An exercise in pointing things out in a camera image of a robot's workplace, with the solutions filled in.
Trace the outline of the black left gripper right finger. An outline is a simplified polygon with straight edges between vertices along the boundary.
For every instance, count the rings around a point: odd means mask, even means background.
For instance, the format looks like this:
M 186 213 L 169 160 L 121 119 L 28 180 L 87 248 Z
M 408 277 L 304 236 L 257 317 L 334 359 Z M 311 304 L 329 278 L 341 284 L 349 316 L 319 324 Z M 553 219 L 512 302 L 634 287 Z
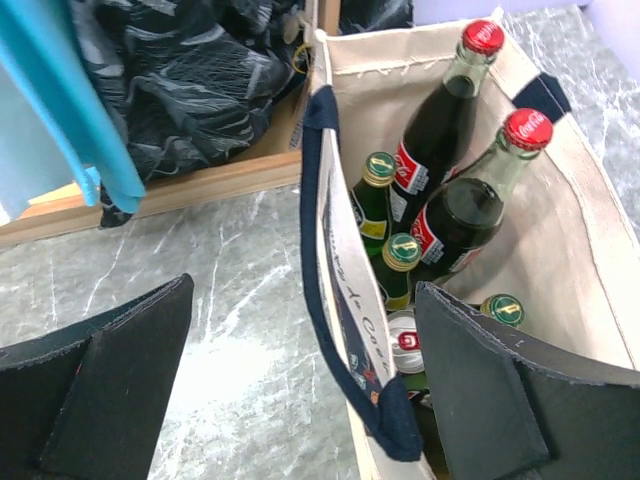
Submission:
M 639 374 L 555 347 L 431 283 L 415 319 L 454 479 L 636 479 Z

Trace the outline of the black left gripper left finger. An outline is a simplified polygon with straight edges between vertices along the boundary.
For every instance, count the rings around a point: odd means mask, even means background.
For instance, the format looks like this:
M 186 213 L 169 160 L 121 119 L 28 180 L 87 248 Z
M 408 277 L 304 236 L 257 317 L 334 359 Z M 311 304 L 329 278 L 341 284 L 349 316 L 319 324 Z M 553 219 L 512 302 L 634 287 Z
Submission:
M 192 318 L 183 274 L 1 350 L 4 479 L 147 478 Z

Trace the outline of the silver blue energy drink can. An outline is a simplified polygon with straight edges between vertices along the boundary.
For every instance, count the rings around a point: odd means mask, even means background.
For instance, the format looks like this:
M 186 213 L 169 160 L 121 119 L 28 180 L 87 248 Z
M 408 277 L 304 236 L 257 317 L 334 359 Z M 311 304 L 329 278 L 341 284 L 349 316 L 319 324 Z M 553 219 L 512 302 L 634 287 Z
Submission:
M 425 371 L 416 321 L 412 311 L 401 310 L 388 316 L 393 359 L 403 374 Z

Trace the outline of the beige canvas tote bag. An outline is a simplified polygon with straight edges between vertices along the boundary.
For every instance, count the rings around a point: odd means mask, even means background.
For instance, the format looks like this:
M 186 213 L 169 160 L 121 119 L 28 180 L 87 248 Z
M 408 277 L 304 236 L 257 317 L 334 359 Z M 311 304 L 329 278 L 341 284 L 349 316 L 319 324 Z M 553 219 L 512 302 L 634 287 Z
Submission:
M 311 36 L 300 199 L 304 295 L 322 355 L 348 402 L 364 479 L 430 479 L 434 473 L 393 362 L 348 190 L 371 151 L 396 144 L 414 103 L 453 56 L 463 27 L 458 21 L 348 36 L 317 29 Z M 518 107 L 547 115 L 553 139 L 507 201 L 496 237 L 438 288 L 480 313 L 486 298 L 513 295 L 525 320 L 512 328 L 639 374 L 636 235 L 557 81 L 507 39 L 480 95 L 472 155 Z

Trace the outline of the cola bottle front red cap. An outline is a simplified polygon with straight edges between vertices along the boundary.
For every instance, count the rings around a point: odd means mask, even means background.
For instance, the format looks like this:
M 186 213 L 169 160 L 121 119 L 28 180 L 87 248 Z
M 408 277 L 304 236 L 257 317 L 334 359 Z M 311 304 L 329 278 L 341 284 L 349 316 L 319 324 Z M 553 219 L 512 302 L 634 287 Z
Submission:
M 442 284 L 466 268 L 499 231 L 507 200 L 552 135 L 545 114 L 519 108 L 474 163 L 434 192 L 410 230 L 422 252 L 412 282 Z

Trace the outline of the green glass bottle yellow label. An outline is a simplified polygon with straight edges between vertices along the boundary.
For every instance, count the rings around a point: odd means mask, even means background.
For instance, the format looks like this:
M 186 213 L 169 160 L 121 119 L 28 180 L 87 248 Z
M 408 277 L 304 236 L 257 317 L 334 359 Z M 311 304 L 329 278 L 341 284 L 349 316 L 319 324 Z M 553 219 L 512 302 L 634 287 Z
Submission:
M 369 257 L 381 252 L 390 235 L 389 187 L 395 172 L 392 155 L 373 152 L 365 161 L 361 180 L 349 191 L 356 224 Z

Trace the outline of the dark cola bottle red cap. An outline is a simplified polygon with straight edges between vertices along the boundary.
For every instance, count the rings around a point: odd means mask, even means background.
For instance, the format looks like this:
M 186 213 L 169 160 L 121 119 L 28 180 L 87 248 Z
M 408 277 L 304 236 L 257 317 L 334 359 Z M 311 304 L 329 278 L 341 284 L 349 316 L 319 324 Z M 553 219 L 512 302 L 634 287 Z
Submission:
M 467 152 L 480 89 L 504 40 L 493 21 L 469 23 L 439 85 L 412 114 L 397 146 L 389 190 L 393 233 L 410 230 L 419 210 Z

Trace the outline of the green bottle front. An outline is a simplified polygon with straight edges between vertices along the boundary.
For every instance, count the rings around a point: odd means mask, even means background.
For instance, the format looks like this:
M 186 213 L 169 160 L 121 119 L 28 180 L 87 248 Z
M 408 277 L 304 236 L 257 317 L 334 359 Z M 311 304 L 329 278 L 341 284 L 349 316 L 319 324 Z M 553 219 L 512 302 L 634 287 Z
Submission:
M 425 372 L 403 374 L 402 381 L 411 401 L 414 399 L 421 400 L 425 395 L 429 394 Z

